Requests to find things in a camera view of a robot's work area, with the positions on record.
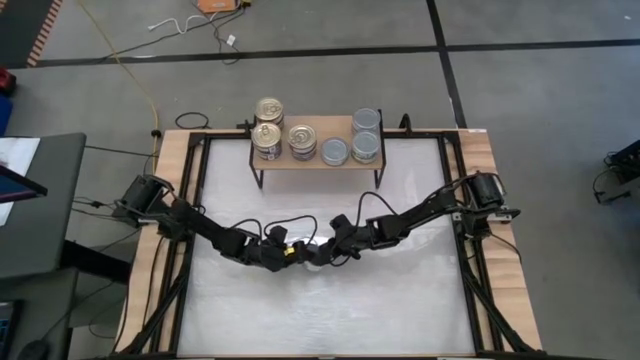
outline computer monitor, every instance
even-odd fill
[[[47,188],[0,165],[0,203],[46,196]]]

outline concrete floor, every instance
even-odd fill
[[[225,25],[241,51],[433,45],[424,1],[255,0]],[[146,26],[195,14],[188,0],[87,1],[117,48],[173,31]],[[640,38],[635,1],[437,1],[448,44]],[[211,28],[133,55],[214,52]],[[75,1],[66,1],[43,59],[102,56],[108,48]],[[640,47],[453,53],[469,127],[487,128],[510,193],[523,210],[514,222],[525,277],[544,348],[555,354],[637,358],[640,334],[640,210],[629,199],[595,203],[602,158],[640,136]],[[256,99],[280,98],[289,114],[344,114],[361,106],[402,113],[421,127],[452,128],[437,54],[359,55],[220,62],[138,64],[163,129],[185,111],[201,111],[215,128],[249,118]],[[144,98],[115,65],[15,71],[21,85],[10,135],[82,131],[88,143],[150,152],[152,117]],[[111,200],[122,194],[144,158],[87,149],[77,195]],[[68,237],[88,246],[129,232],[123,225],[72,217]],[[114,251],[131,257],[134,240]],[[79,287],[95,288],[86,278]],[[105,295],[101,306],[122,296]],[[86,324],[94,306],[75,322]],[[101,333],[115,322],[101,321]],[[104,354],[109,340],[76,331],[71,359]]]

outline tin can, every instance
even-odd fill
[[[316,155],[316,132],[311,126],[297,125],[289,130],[289,148],[294,159],[307,161]]]
[[[349,145],[339,137],[328,138],[322,143],[322,160],[331,166],[340,166],[349,158]]]
[[[258,123],[271,123],[280,130],[284,128],[284,107],[276,98],[262,98],[256,104],[256,119]]]
[[[251,133],[256,155],[264,160],[275,160],[282,154],[282,132],[274,124],[258,124]]]
[[[380,113],[369,108],[362,108],[353,113],[351,130],[353,134],[360,131],[378,132],[380,127]]]
[[[380,150],[378,135],[370,131],[362,131],[353,137],[351,156],[362,164],[370,164],[376,160]]]

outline blue object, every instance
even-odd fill
[[[4,136],[4,132],[7,131],[7,125],[9,125],[9,117],[11,116],[11,110],[13,110],[13,104],[11,100],[0,95],[0,135]]]

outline black table leg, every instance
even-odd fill
[[[60,266],[74,267],[82,272],[111,279],[121,284],[129,282],[131,264],[101,254],[82,245],[65,240]]]

